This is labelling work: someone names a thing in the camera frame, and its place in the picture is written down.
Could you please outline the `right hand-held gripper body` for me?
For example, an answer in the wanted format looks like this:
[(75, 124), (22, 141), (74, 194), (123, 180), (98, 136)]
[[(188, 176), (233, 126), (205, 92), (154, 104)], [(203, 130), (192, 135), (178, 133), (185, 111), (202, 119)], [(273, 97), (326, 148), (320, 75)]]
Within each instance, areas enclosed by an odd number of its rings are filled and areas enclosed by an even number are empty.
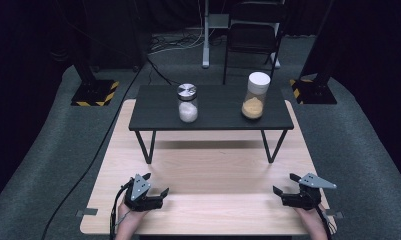
[(313, 173), (301, 177), (299, 192), (296, 194), (284, 193), (280, 197), (284, 206), (303, 208), (305, 210), (315, 209), (321, 203), (322, 189), (336, 189), (337, 185), (329, 182)]

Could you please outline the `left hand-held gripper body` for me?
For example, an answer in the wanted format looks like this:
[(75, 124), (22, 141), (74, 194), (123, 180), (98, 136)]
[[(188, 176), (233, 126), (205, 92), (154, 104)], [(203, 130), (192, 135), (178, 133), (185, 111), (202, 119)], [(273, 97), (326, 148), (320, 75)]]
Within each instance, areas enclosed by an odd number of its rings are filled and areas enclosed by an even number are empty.
[(148, 180), (142, 178), (143, 175), (136, 174), (128, 183), (125, 193), (124, 203), (132, 211), (143, 212), (154, 209), (160, 209), (163, 201), (158, 196), (148, 196), (147, 193), (151, 188)]

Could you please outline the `glass jar with metal lid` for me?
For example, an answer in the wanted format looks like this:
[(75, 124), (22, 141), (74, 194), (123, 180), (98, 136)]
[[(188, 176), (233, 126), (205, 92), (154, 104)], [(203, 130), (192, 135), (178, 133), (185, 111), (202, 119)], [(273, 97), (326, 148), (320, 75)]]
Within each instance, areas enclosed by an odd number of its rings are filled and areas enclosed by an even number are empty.
[(192, 123), (198, 117), (197, 88), (191, 83), (184, 83), (177, 88), (179, 118), (185, 123)]

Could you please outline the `clear jar with white lid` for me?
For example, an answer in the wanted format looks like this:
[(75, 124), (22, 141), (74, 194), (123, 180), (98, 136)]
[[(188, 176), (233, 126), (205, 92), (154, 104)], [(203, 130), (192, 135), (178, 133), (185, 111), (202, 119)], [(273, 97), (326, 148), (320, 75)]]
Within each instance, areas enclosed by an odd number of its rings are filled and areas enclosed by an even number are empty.
[(242, 114), (248, 119), (259, 119), (264, 110), (271, 78), (264, 72), (253, 72), (248, 77), (247, 92), (242, 104)]

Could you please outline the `black shelf with metal legs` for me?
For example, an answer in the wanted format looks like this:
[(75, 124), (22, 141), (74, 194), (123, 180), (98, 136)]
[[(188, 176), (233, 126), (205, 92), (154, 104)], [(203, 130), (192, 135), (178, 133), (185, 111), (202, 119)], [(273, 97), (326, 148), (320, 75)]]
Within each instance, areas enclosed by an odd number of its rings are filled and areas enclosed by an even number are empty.
[(294, 128), (281, 91), (275, 87), (268, 90), (261, 118), (249, 120), (242, 115), (242, 102), (246, 88), (240, 85), (200, 85), (198, 91), (198, 117), (192, 123), (179, 118), (177, 88), (171, 85), (143, 85), (138, 91), (129, 129), (136, 134), (147, 163), (152, 162), (154, 147), (144, 144), (141, 133), (150, 131), (196, 131), (196, 130), (279, 130), (273, 151), (266, 156), (272, 163), (287, 132)]

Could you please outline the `person's right hand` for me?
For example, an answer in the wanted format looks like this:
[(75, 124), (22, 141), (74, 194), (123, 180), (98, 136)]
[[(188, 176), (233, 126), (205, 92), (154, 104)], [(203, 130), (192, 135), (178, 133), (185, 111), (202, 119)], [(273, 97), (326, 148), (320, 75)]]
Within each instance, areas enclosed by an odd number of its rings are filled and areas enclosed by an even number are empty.
[(295, 208), (294, 211), (299, 215), (304, 228), (310, 233), (326, 233), (321, 217), (316, 210), (305, 210), (303, 208)]

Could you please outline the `person's left hand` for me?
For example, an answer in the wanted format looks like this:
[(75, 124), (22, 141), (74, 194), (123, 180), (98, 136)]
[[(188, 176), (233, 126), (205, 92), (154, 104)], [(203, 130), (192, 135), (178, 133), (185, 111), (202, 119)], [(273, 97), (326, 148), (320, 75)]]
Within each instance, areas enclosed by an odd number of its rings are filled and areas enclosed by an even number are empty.
[(148, 211), (136, 212), (131, 211), (124, 202), (121, 202), (118, 207), (118, 219), (120, 220), (117, 226), (117, 233), (134, 234), (139, 225), (142, 223)]

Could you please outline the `striped black stand base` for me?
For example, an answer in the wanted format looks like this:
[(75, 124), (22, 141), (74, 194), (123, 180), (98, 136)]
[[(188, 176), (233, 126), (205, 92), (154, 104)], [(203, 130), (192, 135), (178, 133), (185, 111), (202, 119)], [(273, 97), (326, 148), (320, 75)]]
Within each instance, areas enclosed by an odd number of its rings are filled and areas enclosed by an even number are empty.
[(115, 80), (97, 80), (87, 65), (76, 65), (81, 84), (71, 99), (72, 106), (107, 106), (119, 85)]
[(324, 73), (318, 73), (313, 80), (292, 79), (290, 85), (297, 103), (335, 105), (337, 100), (328, 87), (329, 80)]

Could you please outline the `dark cart on casters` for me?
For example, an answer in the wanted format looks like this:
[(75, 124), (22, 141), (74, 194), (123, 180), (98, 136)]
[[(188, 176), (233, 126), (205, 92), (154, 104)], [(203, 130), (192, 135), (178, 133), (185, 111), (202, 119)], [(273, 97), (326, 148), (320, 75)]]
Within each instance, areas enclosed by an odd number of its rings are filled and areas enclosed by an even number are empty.
[(86, 0), (89, 63), (98, 70), (131, 69), (146, 61), (149, 34), (143, 26), (142, 0)]

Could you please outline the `black folding chair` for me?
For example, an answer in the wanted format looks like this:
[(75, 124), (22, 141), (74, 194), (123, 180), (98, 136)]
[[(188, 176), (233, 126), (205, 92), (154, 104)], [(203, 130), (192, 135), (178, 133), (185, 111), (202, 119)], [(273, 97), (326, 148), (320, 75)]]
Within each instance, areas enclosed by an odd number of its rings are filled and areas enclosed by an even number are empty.
[(265, 64), (274, 56), (268, 71), (273, 77), (289, 18), (288, 6), (282, 2), (247, 0), (233, 5), (229, 12), (223, 84), (230, 52), (266, 55)]

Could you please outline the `white desk leg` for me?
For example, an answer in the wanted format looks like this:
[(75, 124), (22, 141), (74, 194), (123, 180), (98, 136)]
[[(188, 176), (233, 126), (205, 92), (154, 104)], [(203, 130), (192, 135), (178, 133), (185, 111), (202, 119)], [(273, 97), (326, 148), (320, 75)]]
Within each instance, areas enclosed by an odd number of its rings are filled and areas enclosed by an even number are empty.
[(204, 0), (204, 12), (202, 14), (203, 27), (203, 49), (202, 49), (202, 68), (208, 69), (210, 66), (210, 31), (215, 29), (226, 29), (228, 26), (229, 15), (224, 13), (210, 13), (209, 0)]

